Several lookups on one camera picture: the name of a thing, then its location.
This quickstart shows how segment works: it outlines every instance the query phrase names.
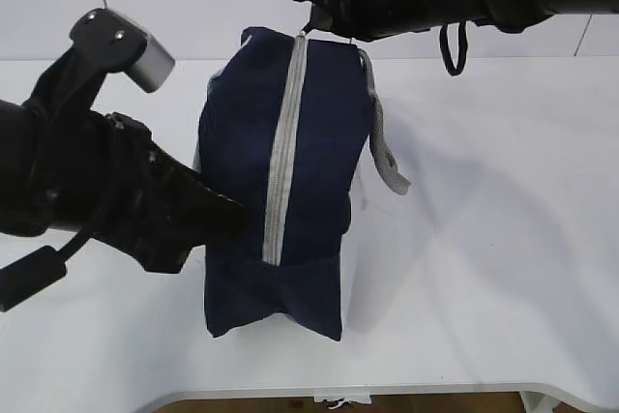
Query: gray fabric strap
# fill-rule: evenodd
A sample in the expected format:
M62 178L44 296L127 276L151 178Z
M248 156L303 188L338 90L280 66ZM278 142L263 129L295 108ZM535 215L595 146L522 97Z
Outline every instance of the gray fabric strap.
M359 49L359 55L364 62L368 93L374 104L374 124L369 135L369 150L374 158L374 165L383 182L389 189L398 195L406 195L410 187L410 181L398 172L398 163L394 154L387 146L384 132L383 106L376 92L374 71L368 54Z

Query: navy blue bag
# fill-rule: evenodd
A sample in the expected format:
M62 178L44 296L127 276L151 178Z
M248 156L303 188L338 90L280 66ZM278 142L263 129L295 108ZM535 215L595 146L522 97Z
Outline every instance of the navy blue bag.
M209 83L199 125L203 181L250 214L240 236L207 247L207 327L218 337L281 312L340 340L348 192L368 136L382 130L373 82L355 45L266 28L247 29L242 42ZM384 151L398 176L383 145L372 153Z

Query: gray zipper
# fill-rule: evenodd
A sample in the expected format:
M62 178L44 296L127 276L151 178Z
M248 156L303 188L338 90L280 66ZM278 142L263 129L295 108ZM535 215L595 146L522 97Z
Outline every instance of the gray zipper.
M308 40L302 33L296 37L292 49L269 167L262 261L275 266L281 263L283 234L294 172L301 97L307 66Z

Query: black strap loop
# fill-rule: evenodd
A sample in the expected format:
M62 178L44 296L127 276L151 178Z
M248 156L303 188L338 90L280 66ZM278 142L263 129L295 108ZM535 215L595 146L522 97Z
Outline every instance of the black strap loop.
M447 37L447 24L441 27L441 33L439 36L441 45L441 54L443 55L443 63L447 73L451 76L458 76L464 71L466 65L466 54L468 53L468 38L466 37L466 21L463 21L457 29L457 66L454 65L454 59L452 58L452 52L449 47L449 38Z

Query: wooden floor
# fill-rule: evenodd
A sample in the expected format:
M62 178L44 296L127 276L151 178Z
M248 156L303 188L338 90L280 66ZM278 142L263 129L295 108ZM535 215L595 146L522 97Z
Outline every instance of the wooden floor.
M189 400L168 405L158 413L317 413L330 411L312 398ZM453 394L379 396L372 405L355 404L340 411L356 413L524 413L518 394ZM574 413L561 405L555 413Z

